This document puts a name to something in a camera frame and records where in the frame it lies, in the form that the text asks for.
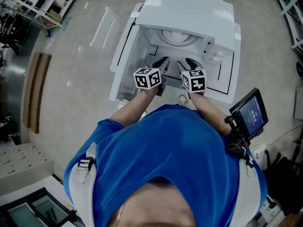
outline hand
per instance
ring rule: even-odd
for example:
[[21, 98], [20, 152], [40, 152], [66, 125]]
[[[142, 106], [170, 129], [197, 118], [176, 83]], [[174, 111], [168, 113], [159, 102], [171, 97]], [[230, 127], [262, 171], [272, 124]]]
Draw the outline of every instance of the hand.
[[157, 93], [158, 93], [158, 91], [159, 91], [159, 90], [158, 90], [158, 87], [159, 87], [159, 85], [158, 85], [158, 86], [155, 86], [155, 87], [152, 88], [152, 89], [144, 89], [143, 92], [144, 92], [145, 94], [149, 95], [149, 96], [154, 97], [154, 96], [157, 95]]
[[189, 95], [190, 99], [193, 100], [193, 101], [195, 101], [195, 99], [199, 98], [200, 96], [205, 97], [204, 93], [202, 93], [202, 92], [201, 93], [190, 93], [189, 92], [188, 95]]

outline wooden plank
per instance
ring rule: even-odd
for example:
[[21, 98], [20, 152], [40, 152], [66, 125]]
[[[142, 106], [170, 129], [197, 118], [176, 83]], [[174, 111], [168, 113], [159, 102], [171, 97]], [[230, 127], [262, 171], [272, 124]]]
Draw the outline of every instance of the wooden plank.
[[24, 97], [24, 109], [23, 109], [23, 123], [29, 128], [30, 127], [30, 114], [31, 114], [31, 103], [33, 98], [34, 84], [39, 68], [39, 64], [42, 59], [41, 53], [35, 53], [32, 64], [29, 68], [29, 73], [27, 77], [27, 85], [25, 89]]
[[47, 74], [48, 66], [51, 62], [52, 56], [49, 54], [43, 54], [34, 86], [31, 117], [30, 117], [30, 128], [35, 134], [39, 133], [39, 120], [40, 120], [40, 107], [42, 100], [42, 93], [44, 82]]

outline gray floor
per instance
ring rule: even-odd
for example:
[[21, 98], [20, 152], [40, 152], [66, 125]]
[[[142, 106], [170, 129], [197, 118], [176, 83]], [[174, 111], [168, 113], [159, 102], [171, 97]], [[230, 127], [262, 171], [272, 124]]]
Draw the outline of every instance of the gray floor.
[[[26, 39], [23, 44], [17, 44], [22, 48], [22, 53], [16, 56], [12, 49], [7, 48], [3, 51], [5, 58], [2, 72], [2, 96], [3, 96], [3, 116], [10, 113], [17, 125], [17, 133], [20, 133], [20, 112], [22, 90], [24, 78], [29, 63], [29, 59], [36, 43], [40, 29], [35, 26], [30, 26]], [[20, 144], [20, 137], [13, 137], [15, 144]]]
[[[118, 109], [108, 101], [114, 74], [109, 70], [114, 50], [105, 54], [89, 47], [104, 9], [109, 6], [126, 24], [134, 6], [144, 0], [76, 0], [68, 17], [71, 21], [51, 39], [40, 35], [44, 45], [38, 50], [53, 55], [48, 69], [40, 116], [40, 133], [31, 133], [32, 141], [54, 160], [55, 172], [62, 177], [64, 169], [97, 122]], [[301, 80], [297, 76], [296, 54], [285, 19], [280, 16], [277, 0], [224, 0], [234, 5], [235, 20], [241, 26], [241, 63], [235, 101], [253, 87], [262, 93], [269, 123], [264, 133], [252, 141], [252, 147], [270, 145], [285, 132], [299, 126], [293, 120], [294, 92]], [[178, 94], [152, 102], [149, 111], [164, 103], [174, 104]], [[228, 112], [231, 105], [214, 103]], [[291, 155], [290, 141], [300, 129], [287, 134], [269, 149]]]

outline blue t-shirt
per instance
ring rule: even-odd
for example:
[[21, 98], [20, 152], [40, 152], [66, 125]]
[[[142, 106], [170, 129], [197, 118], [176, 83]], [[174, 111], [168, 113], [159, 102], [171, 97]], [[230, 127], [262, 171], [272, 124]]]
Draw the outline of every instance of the blue t-shirt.
[[[71, 169], [86, 158], [92, 142], [98, 146], [95, 226], [106, 227], [123, 201], [156, 177], [166, 178], [182, 193], [197, 226], [230, 223], [238, 193], [239, 159], [225, 153], [220, 135], [195, 111], [164, 105], [127, 128], [112, 120], [100, 121], [65, 170], [64, 188], [70, 199]], [[254, 166], [261, 206], [267, 184], [257, 163]]]

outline chain necklace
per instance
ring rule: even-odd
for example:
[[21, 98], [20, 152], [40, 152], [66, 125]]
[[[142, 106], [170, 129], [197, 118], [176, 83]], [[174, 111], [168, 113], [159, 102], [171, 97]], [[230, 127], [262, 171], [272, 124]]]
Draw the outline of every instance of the chain necklace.
[[119, 220], [120, 220], [120, 218], [121, 218], [121, 214], [122, 214], [124, 205], [125, 205], [125, 201], [122, 203], [122, 205], [121, 205], [121, 207], [120, 207], [120, 210], [119, 210], [119, 212], [118, 212], [118, 216], [117, 216], [117, 219], [116, 219], [116, 221], [115, 221], [114, 227], [117, 227], [117, 225], [118, 225], [118, 223], [119, 223]]

